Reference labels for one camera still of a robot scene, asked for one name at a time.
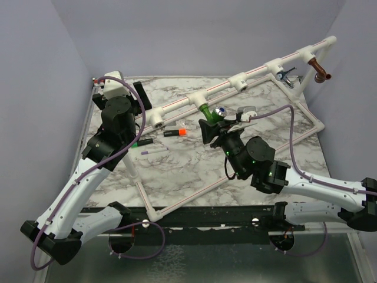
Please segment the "white pvc pipe frame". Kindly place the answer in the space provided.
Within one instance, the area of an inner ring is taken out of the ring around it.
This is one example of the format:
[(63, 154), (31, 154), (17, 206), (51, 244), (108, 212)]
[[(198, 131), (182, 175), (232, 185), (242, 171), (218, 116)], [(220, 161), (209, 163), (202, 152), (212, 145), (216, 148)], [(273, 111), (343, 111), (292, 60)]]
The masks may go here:
[(309, 83), (309, 79), (315, 77), (316, 71), (311, 67), (304, 77), (303, 82), (295, 91), (289, 90), (283, 82), (276, 78), (276, 74), (280, 70), (283, 70), (284, 63), (291, 62), (298, 58), (302, 59), (305, 63), (308, 63), (310, 59), (315, 57), (320, 64), (335, 42), (336, 37), (327, 37), (321, 42), (303, 47), (282, 58), (271, 60), (246, 73), (241, 72), (231, 76), (218, 85), (207, 89), (199, 89), (168, 105), (147, 110), (145, 115), (137, 116), (136, 121), (139, 123), (145, 121), (143, 134), (148, 134), (164, 127), (171, 121), (177, 121), (196, 112), (201, 112), (199, 107), (203, 104), (207, 104), (208, 107), (210, 107), (237, 94), (244, 93), (249, 88), (271, 81), (276, 87), (281, 89), (290, 100), (291, 104), (296, 106), (302, 115), (313, 124), (311, 129), (293, 139), (292, 143), (297, 144), (325, 128), (325, 125), (308, 109), (307, 105), (300, 100), (303, 96), (304, 89)]

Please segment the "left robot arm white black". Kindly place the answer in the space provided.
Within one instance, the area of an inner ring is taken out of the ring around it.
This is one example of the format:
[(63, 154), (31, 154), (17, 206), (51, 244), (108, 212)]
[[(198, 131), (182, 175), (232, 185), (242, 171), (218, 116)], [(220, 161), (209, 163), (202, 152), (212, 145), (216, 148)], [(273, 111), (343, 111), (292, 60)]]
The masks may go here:
[(96, 188), (126, 156), (138, 140), (145, 122), (137, 124), (137, 115), (146, 116), (152, 108), (142, 83), (132, 85), (106, 76), (102, 93), (92, 100), (101, 110), (102, 123), (89, 139), (76, 169), (49, 208), (35, 221), (25, 221), (21, 232), (51, 260), (65, 265), (84, 243), (103, 232), (125, 232), (130, 211), (118, 202), (82, 220), (78, 215)]

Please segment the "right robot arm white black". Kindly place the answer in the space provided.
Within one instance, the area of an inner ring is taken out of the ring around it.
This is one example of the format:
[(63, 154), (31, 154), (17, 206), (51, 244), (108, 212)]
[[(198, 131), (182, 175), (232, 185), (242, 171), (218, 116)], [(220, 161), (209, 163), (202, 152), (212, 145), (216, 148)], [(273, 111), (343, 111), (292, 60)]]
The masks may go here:
[(275, 150), (261, 137), (243, 143), (237, 123), (223, 120), (211, 124), (200, 119), (204, 144), (220, 147), (239, 180), (266, 194), (290, 194), (313, 198), (310, 203), (277, 203), (270, 223), (283, 231), (307, 222), (340, 222), (364, 232), (376, 231), (376, 180), (344, 181), (300, 171), (297, 166), (275, 160)]

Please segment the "green water faucet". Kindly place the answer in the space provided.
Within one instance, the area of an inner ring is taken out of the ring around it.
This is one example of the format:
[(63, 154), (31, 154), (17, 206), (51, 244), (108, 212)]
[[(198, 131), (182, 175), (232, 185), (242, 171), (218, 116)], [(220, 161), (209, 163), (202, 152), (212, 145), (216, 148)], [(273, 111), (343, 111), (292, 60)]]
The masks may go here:
[(223, 107), (216, 107), (214, 110), (210, 111), (208, 105), (203, 104), (199, 107), (199, 110), (204, 114), (210, 124), (222, 121), (227, 116), (227, 111)]

